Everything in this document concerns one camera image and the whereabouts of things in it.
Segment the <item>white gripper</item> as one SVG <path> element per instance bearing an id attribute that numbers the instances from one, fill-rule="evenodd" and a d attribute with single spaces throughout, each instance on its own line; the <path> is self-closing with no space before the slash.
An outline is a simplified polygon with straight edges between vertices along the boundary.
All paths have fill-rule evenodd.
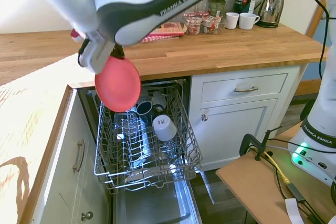
<path id="1" fill-rule="evenodd" d="M 114 58 L 125 59 L 122 46 L 105 38 L 99 31 L 92 31 L 86 33 L 86 38 L 78 51 L 78 64 L 99 74 L 104 69 L 110 54 Z"/>

